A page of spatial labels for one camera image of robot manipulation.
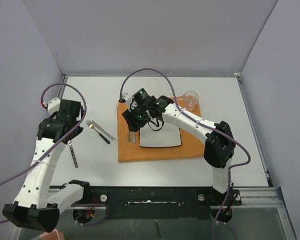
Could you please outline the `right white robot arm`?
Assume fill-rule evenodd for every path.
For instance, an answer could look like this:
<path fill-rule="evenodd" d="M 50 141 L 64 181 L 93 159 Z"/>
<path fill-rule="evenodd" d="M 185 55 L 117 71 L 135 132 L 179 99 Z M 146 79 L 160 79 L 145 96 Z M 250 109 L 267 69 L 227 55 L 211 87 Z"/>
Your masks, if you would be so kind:
<path fill-rule="evenodd" d="M 225 137 L 233 137 L 229 124 L 205 120 L 184 108 L 166 96 L 156 98 L 148 95 L 144 89 L 134 95 L 121 94 L 120 103 L 127 107 L 122 113 L 130 132 L 137 132 L 148 123 L 161 121 L 172 124 L 196 137 L 204 145 L 203 157 L 212 166 L 214 188 L 213 200 L 224 204 L 230 199 L 228 169 L 234 154 L 235 143 Z"/>

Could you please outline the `silver knife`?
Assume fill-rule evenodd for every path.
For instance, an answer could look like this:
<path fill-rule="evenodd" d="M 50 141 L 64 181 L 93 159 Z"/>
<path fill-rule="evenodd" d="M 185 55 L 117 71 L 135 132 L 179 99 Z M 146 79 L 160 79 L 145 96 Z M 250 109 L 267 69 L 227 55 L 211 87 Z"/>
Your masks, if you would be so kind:
<path fill-rule="evenodd" d="M 109 139 L 111 139 L 112 141 L 116 141 L 116 138 L 112 135 L 110 135 L 107 131 L 105 131 L 100 125 L 98 125 L 95 121 L 92 120 L 92 124 L 94 125 L 94 127 L 96 127 L 98 130 L 100 130 L 102 133 L 104 133 Z"/>

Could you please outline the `white square plate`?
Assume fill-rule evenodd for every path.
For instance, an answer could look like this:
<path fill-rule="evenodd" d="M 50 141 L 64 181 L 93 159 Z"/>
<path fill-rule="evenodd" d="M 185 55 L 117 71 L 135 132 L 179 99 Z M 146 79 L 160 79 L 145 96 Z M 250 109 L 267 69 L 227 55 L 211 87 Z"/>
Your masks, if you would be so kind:
<path fill-rule="evenodd" d="M 165 123 L 159 131 L 153 131 L 145 125 L 139 133 L 140 147 L 143 148 L 170 148 L 182 145 L 180 128 L 170 123 Z"/>

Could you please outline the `orange cloth placemat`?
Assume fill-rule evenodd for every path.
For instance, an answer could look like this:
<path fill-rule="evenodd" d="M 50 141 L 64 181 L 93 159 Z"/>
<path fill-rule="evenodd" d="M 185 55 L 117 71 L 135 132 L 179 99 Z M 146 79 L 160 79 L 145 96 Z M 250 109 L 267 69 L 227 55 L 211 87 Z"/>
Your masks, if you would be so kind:
<path fill-rule="evenodd" d="M 117 105 L 118 162 L 158 161 L 199 158 L 204 155 L 204 144 L 192 134 L 172 124 L 165 123 L 160 131 L 148 125 L 135 133 L 136 143 L 128 142 L 128 125 L 122 113 L 124 103 Z"/>

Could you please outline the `silver spoon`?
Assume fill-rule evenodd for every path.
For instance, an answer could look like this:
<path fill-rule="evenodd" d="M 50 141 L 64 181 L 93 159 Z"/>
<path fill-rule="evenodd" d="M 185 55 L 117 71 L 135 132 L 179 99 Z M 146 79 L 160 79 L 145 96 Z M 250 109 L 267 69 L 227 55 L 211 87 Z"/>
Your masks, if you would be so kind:
<path fill-rule="evenodd" d="M 133 144 L 136 143 L 136 135 L 135 135 L 135 132 L 132 132 L 132 141 L 133 141 Z"/>

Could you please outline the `clear plastic cup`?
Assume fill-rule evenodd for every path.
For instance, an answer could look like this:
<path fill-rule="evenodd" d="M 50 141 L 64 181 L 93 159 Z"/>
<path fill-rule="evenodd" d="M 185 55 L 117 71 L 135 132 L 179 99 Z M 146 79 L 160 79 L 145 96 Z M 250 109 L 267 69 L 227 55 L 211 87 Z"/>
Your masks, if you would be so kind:
<path fill-rule="evenodd" d="M 183 101 L 185 102 L 186 109 L 192 111 L 198 104 L 198 94 L 193 91 L 187 91 L 183 95 Z"/>

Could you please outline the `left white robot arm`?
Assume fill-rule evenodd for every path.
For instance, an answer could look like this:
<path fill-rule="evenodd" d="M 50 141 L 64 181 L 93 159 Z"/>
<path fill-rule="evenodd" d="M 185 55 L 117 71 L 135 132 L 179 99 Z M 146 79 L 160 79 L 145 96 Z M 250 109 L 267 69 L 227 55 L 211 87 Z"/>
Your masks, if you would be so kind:
<path fill-rule="evenodd" d="M 77 125 L 83 114 L 81 103 L 55 98 L 48 103 L 50 116 L 39 124 L 35 154 L 23 186 L 11 204 L 3 208 L 3 216 L 20 228 L 50 233 L 61 213 L 72 204 L 81 206 L 91 200 L 90 184 L 72 180 L 53 196 L 48 196 L 57 162 L 68 141 L 82 131 Z"/>

